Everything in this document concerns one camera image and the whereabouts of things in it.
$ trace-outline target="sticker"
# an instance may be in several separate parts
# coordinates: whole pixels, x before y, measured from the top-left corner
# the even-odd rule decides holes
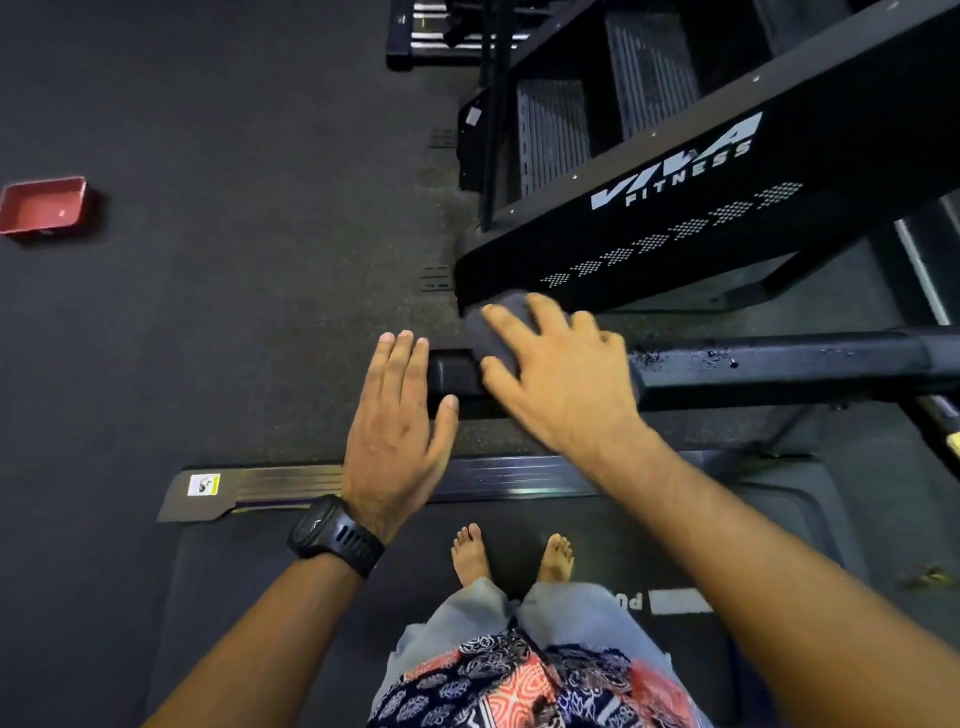
[[[655,615],[702,615],[713,611],[696,589],[650,591],[650,611]]]
[[[216,496],[220,490],[220,474],[210,475],[190,475],[190,487],[187,488],[188,496]]]

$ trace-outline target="light blue jeans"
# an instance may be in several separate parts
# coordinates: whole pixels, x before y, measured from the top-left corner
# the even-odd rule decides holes
[[[445,601],[426,624],[407,627],[390,656],[373,705],[403,673],[468,640],[503,632],[513,616],[540,648],[554,644],[616,648],[630,660],[640,660],[680,683],[670,659],[603,587],[538,582],[515,604],[490,579],[481,578]],[[702,716],[701,721],[709,726]]]

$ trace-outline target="warning label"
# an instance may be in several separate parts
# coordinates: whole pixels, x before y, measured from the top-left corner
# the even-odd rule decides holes
[[[188,496],[216,496],[220,490],[220,474],[210,475],[190,475],[190,487],[187,489]]]

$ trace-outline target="right hand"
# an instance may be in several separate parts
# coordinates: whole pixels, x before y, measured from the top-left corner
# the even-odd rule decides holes
[[[601,331],[586,311],[568,324],[546,296],[531,293],[527,305],[540,334],[503,306],[484,307],[520,365],[517,379],[498,358],[485,357],[484,385],[531,434],[598,481],[612,458],[653,432],[636,411],[623,337]]]

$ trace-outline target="finger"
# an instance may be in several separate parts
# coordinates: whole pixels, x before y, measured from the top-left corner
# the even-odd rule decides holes
[[[446,464],[450,462],[450,453],[453,451],[453,441],[457,439],[457,425],[460,422],[460,401],[453,395],[447,395],[437,408],[437,417],[434,420],[433,440],[426,451],[430,475],[428,481],[430,491],[440,482],[446,471]]]
[[[537,335],[502,305],[496,305],[495,303],[485,305],[483,307],[483,317],[490,324],[490,328],[496,331],[497,335],[507,343],[507,346],[516,354],[516,358],[520,359],[522,363],[523,353],[529,351],[530,347],[537,343]]]
[[[390,352],[387,366],[383,372],[384,400],[400,401],[400,390],[403,387],[403,378],[407,373],[407,364],[410,363],[410,350],[414,346],[414,332],[402,331],[396,338],[394,350]]]
[[[403,376],[400,402],[413,407],[426,407],[426,363],[430,357],[430,342],[418,339],[410,355],[407,372]]]
[[[383,372],[387,366],[387,360],[390,358],[390,352],[394,350],[396,337],[389,331],[380,336],[376,343],[376,351],[373,352],[373,360],[370,362],[370,368],[367,370],[367,380],[363,385],[363,393],[360,399],[378,398],[383,389]]]
[[[541,333],[563,333],[570,331],[570,326],[566,322],[564,310],[560,304],[549,296],[543,296],[540,293],[531,293],[527,296],[527,305],[533,311],[534,318],[540,326]]]
[[[483,384],[508,412],[516,416],[523,400],[523,387],[507,370],[506,365],[495,356],[485,356],[480,362],[483,369]]]
[[[589,311],[577,311],[570,317],[570,327],[577,333],[585,333],[591,336],[600,336],[600,327],[597,326],[597,320]]]
[[[620,349],[622,352],[626,352],[627,350],[626,340],[618,333],[613,333],[612,331],[601,331],[600,341],[609,347]]]

